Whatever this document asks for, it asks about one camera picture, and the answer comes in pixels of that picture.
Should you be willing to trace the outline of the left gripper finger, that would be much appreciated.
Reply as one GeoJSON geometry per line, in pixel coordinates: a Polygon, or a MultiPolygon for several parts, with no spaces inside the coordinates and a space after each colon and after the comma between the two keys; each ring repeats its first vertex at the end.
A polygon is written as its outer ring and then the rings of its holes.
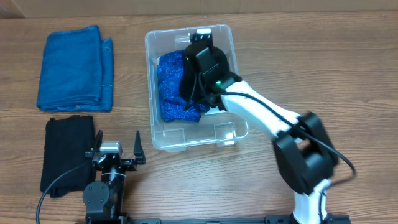
{"type": "Polygon", "coordinates": [[[103,140],[103,131],[99,130],[95,136],[94,145],[92,151],[99,151],[103,140]]]}
{"type": "Polygon", "coordinates": [[[139,131],[136,131],[136,138],[135,138],[135,142],[134,142],[134,156],[135,156],[136,162],[145,162],[146,161],[144,150],[143,150],[142,144],[141,144],[141,136],[140,136],[139,131]]]}

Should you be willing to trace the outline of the black cloth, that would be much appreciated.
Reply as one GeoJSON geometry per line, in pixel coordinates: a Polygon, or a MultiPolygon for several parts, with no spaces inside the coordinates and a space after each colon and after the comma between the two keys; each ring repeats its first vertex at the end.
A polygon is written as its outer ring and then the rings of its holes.
{"type": "Polygon", "coordinates": [[[48,194],[63,197],[82,191],[95,179],[95,171],[85,152],[94,145],[95,128],[92,116],[51,118],[45,127],[44,161],[40,191],[55,182],[48,194]]]}
{"type": "Polygon", "coordinates": [[[180,94],[190,104],[221,104],[218,96],[231,83],[225,53],[217,47],[190,45],[183,51],[183,76],[180,94]]]}

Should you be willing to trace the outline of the blue sparkly cloth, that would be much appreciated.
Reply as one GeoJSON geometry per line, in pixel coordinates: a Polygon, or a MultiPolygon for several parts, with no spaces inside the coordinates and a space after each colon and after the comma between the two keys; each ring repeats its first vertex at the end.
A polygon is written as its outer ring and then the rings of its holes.
{"type": "Polygon", "coordinates": [[[199,122],[202,113],[210,110],[208,105],[192,105],[187,110],[187,101],[180,94],[183,71],[183,51],[177,50],[159,58],[157,66],[159,100],[162,119],[165,122],[199,122]]]}

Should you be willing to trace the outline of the clear plastic container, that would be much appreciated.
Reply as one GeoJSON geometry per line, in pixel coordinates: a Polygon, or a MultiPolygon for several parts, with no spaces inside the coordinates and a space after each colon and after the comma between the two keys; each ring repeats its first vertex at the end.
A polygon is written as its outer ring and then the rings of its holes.
{"type": "Polygon", "coordinates": [[[147,81],[149,90],[152,144],[167,152],[179,152],[187,147],[205,144],[226,146],[244,139],[249,132],[245,119],[232,114],[201,115],[198,123],[191,121],[165,122],[161,116],[157,66],[164,54],[185,49],[190,34],[201,27],[153,30],[146,34],[147,81]]]}

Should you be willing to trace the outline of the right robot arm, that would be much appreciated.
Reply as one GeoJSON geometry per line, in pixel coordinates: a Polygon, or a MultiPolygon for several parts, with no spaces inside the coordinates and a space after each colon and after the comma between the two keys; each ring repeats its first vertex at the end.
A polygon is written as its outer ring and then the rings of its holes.
{"type": "Polygon", "coordinates": [[[294,223],[330,223],[326,191],[338,156],[319,117],[301,116],[267,100],[229,69],[211,40],[193,40],[183,51],[180,93],[188,106],[218,107],[254,124],[271,141],[279,172],[295,194],[294,223]]]}

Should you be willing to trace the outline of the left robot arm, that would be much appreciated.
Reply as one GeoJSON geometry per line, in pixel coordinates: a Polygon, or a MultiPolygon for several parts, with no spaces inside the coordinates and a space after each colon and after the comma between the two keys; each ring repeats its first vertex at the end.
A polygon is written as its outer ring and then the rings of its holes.
{"type": "Polygon", "coordinates": [[[103,132],[95,137],[94,146],[85,157],[101,172],[101,179],[88,184],[83,191],[86,223],[132,223],[130,214],[123,212],[124,185],[127,172],[134,172],[146,163],[140,132],[136,132],[134,158],[123,159],[119,141],[103,141],[103,132]]]}

